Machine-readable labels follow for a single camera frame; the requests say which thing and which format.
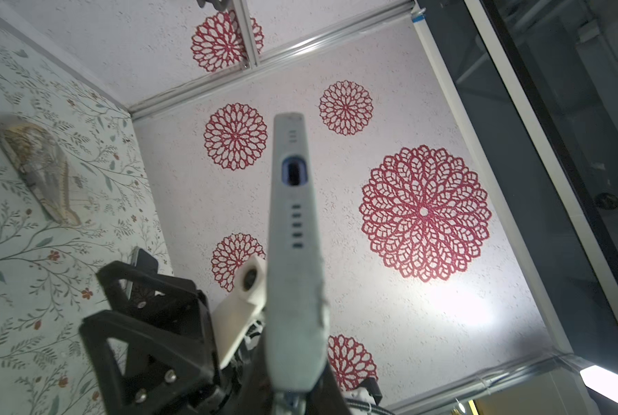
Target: ceiling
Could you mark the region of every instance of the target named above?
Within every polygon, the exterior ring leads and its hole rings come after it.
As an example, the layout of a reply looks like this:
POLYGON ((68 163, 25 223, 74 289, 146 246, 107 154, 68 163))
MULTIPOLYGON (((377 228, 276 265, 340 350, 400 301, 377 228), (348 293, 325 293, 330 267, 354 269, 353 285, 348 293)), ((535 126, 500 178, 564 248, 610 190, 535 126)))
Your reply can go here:
MULTIPOLYGON (((373 219, 370 206, 383 198, 369 204, 365 189, 396 177, 381 170, 395 155, 426 145, 475 165, 410 19, 135 122, 176 275, 191 276, 217 304, 232 289, 228 263, 249 249, 270 253, 274 117, 288 111, 304 114, 330 335, 352 337, 371 354, 384 405, 550 344, 496 213, 468 269, 428 282, 394 268, 393 256, 383 260, 382 239, 371 237, 386 237, 371 224, 387 219, 373 219), (352 102, 344 112, 361 118, 339 123, 331 100, 352 102), (242 131, 236 120, 245 118, 256 135, 238 133, 246 137, 239 143, 251 152, 231 151, 225 140, 233 136, 220 131, 242 131)), ((378 217, 398 211, 389 212, 378 217)))
MULTIPOLYGON (((259 49, 265 53, 392 2, 250 0, 248 6, 260 27, 259 49)), ((74 69, 80 66, 93 74, 97 87, 127 107, 206 76, 210 73, 206 69, 219 69, 210 64, 201 67, 201 57, 195 60, 192 51, 197 27, 208 18, 214 23, 216 11, 210 4, 201 9, 195 0, 0 3, 68 54, 76 62, 74 69)))

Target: red mandala pattern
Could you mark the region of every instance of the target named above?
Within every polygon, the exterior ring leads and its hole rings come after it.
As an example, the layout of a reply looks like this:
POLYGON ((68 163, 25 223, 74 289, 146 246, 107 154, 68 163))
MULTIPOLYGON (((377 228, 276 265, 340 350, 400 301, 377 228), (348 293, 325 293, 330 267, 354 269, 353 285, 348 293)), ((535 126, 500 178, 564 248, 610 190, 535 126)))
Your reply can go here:
POLYGON ((330 336, 328 360, 341 390, 353 390, 366 378, 378 380, 371 353, 353 337, 330 336))
POLYGON ((369 125, 373 104, 369 91, 351 81, 330 85, 320 97, 320 117, 337 134, 350 136, 369 125))
POLYGON ((359 207, 371 250, 404 278, 465 271, 479 256, 491 211, 477 173, 445 149, 401 149, 371 170, 359 207))
MULTIPOLYGON (((254 40, 258 52, 263 48, 263 31, 256 20, 251 18, 254 40)), ((232 10, 221 11, 205 19, 196 27, 196 34, 191 38, 193 58, 205 71, 215 72, 240 62, 246 55, 242 43, 242 30, 232 10)))
POLYGON ((267 125, 255 108, 228 104, 210 116, 203 137, 207 155, 214 164, 224 169, 244 169, 262 155, 267 125))
POLYGON ((214 280, 226 291, 231 292, 235 270, 254 254, 265 258, 263 247, 251 235, 231 234, 230 237, 223 238, 212 252, 214 280))

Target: cable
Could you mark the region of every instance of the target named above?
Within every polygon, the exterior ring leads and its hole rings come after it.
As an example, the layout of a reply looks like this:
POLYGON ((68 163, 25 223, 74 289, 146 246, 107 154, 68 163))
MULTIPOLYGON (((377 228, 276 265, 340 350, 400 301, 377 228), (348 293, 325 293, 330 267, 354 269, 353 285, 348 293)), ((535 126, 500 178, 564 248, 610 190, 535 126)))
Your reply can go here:
POLYGON ((394 412, 390 412, 387 409, 367 402, 362 402, 361 400, 352 399, 352 398, 344 398, 346 400, 346 405, 350 408, 359 409, 361 411, 365 411, 369 414, 378 414, 378 415, 395 415, 394 412))

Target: screw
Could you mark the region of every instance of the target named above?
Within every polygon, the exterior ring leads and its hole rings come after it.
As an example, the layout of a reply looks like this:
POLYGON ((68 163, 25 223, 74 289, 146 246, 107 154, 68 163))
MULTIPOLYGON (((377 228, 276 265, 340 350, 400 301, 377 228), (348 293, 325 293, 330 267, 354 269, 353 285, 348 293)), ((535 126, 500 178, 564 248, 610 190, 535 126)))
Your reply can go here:
POLYGON ((255 268, 252 268, 251 270, 247 271, 247 273, 245 274, 245 280, 242 282, 243 285, 245 286, 245 291, 249 291, 251 287, 254 286, 257 276, 258 276, 258 271, 256 271, 255 268))
POLYGON ((173 383, 177 380, 177 375, 173 369, 169 369, 164 375, 164 380, 166 383, 173 383))
POLYGON ((140 388, 136 393, 136 397, 133 399, 137 404, 142 404, 147 399, 147 390, 140 388))

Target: leaf pattern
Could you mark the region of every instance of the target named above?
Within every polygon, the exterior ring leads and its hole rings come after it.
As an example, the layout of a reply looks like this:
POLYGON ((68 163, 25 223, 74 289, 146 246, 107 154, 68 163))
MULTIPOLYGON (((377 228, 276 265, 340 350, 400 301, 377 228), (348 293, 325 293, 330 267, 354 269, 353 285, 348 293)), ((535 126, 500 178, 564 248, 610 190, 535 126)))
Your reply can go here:
POLYGON ((164 237, 129 114, 0 29, 0 139, 23 121, 67 154, 82 223, 49 220, 0 148, 0 414, 101 414, 78 335, 107 307, 94 274, 142 247, 172 275, 164 237))

